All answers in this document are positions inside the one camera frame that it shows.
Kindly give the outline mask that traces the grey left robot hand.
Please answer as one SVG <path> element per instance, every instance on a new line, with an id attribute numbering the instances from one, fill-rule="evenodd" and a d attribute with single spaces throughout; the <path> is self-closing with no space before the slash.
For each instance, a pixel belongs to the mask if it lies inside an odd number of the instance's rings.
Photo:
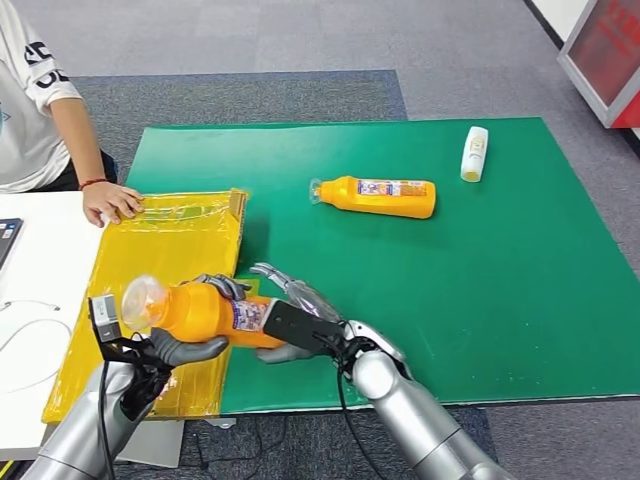
<path id="1" fill-rule="evenodd" d="M 238 282 L 222 274 L 201 274 L 186 282 L 186 285 L 191 284 L 210 285 L 227 300 L 245 300 L 246 293 L 251 289 L 248 284 Z M 214 336 L 204 342 L 182 342 L 165 329 L 158 327 L 152 327 L 150 330 L 149 339 L 158 358 L 173 368 L 215 359 L 229 345 L 229 339 L 223 335 Z"/>

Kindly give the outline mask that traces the person's hand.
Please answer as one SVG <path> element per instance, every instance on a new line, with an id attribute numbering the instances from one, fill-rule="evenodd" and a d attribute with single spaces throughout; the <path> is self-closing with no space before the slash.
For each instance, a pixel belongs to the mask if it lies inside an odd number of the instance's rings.
<path id="1" fill-rule="evenodd" d="M 114 183 L 94 183 L 85 186 L 82 193 L 84 214 L 99 228 L 103 228 L 106 220 L 119 224 L 122 218 L 133 218 L 144 210 L 140 193 Z"/>

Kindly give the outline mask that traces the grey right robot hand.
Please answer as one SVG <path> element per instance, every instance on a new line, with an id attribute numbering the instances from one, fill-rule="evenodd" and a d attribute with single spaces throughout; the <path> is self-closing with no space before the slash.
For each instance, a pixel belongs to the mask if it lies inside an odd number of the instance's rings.
<path id="1" fill-rule="evenodd" d="M 342 324 L 343 316 L 328 303 L 318 291 L 300 279 L 294 279 L 271 264 L 259 262 L 251 266 L 250 272 L 262 275 L 282 289 L 290 304 L 307 313 Z M 312 353 L 291 344 L 285 344 L 275 349 L 258 348 L 255 350 L 257 359 L 266 364 L 279 364 L 294 360 L 308 359 Z"/>

